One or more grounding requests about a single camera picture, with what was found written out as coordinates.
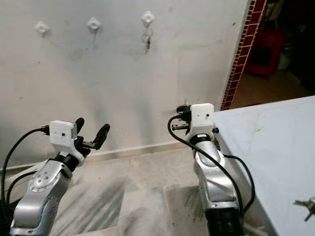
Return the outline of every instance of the white table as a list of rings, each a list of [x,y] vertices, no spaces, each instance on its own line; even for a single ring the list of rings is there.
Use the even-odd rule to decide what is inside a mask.
[[[270,235],[314,236],[315,216],[293,204],[315,197],[315,96],[215,114],[231,154],[253,175]]]

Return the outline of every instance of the black cable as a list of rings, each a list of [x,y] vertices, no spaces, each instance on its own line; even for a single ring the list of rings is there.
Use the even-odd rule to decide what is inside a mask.
[[[254,180],[252,178],[252,175],[251,175],[251,172],[249,171],[247,165],[245,164],[245,162],[237,157],[237,156],[231,156],[231,155],[223,155],[224,157],[226,158],[231,158],[231,159],[236,159],[238,160],[244,167],[247,175],[248,175],[248,178],[250,179],[250,182],[251,182],[251,187],[252,187],[252,196],[251,196],[251,199],[250,201],[247,203],[247,205],[244,207],[244,214],[248,211],[248,209],[252,206],[252,204],[254,203],[255,201],[255,197],[256,197],[256,191],[255,191],[255,185],[254,185]]]
[[[244,212],[243,212],[243,200],[242,200],[242,195],[241,195],[241,192],[235,182],[235,180],[233,179],[233,177],[229,174],[229,172],[222,166],[220,165],[219,162],[217,162],[212,156],[210,156],[208,153],[206,153],[205,151],[201,150],[200,148],[196,147],[195,145],[185,141],[184,139],[181,139],[180,137],[176,136],[172,129],[171,129],[171,122],[174,120],[174,119],[177,119],[177,118],[181,118],[182,115],[176,115],[176,116],[173,116],[171,119],[169,119],[168,123],[167,123],[167,129],[168,129],[168,132],[170,133],[170,135],[178,140],[179,142],[191,147],[192,149],[195,149],[197,152],[203,154],[204,156],[208,157],[232,182],[233,186],[234,186],[234,189],[236,191],[236,195],[237,195],[237,198],[238,198],[238,202],[239,202],[239,205],[240,205],[240,215],[241,217],[244,216]]]
[[[6,193],[6,204],[9,205],[10,204],[10,195],[11,195],[11,191],[14,187],[14,185],[17,183],[17,181],[19,181],[20,179],[26,177],[26,176],[30,176],[30,175],[34,175],[36,173],[36,171],[31,171],[31,172],[28,172],[28,173],[25,173],[19,177],[17,177],[10,185],[10,187],[8,188],[8,191]]]
[[[45,131],[44,128],[38,128],[38,129],[33,129],[29,132],[27,132],[25,135],[23,135],[15,144],[14,146],[11,148],[10,152],[8,153],[8,155],[6,156],[4,163],[3,163],[3,168],[2,168],[2,173],[1,173],[1,207],[2,207],[2,211],[3,211],[3,215],[4,218],[7,221],[7,215],[6,215],[6,204],[5,204],[5,197],[4,197],[4,181],[5,181],[5,172],[6,172],[6,167],[8,165],[9,159],[12,155],[12,153],[14,152],[14,150],[16,149],[16,147],[20,144],[20,142],[26,138],[28,135],[38,132],[38,131]]]

